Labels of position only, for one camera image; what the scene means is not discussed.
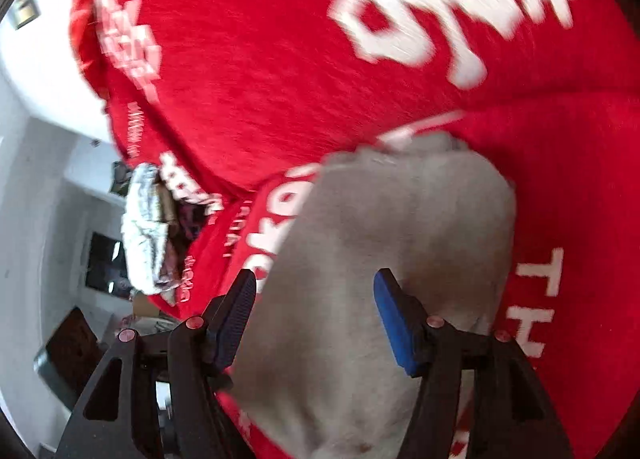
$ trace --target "red blanket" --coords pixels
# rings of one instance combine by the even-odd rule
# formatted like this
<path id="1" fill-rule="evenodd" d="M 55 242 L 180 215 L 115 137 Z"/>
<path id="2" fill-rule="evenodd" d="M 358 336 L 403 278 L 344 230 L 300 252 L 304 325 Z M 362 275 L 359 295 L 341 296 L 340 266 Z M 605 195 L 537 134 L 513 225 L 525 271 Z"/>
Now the red blanket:
<path id="1" fill-rule="evenodd" d="M 640 46 L 613 0 L 74 9 L 81 68 L 108 96 L 127 161 L 161 166 L 176 196 L 225 207 L 166 311 L 200 313 L 241 267 L 264 284 L 316 167 L 289 169 L 445 124 L 514 182 L 513 270 L 495 325 L 536 365 L 577 458 L 594 457 L 640 387 Z M 278 456 L 240 419 L 258 457 Z"/>

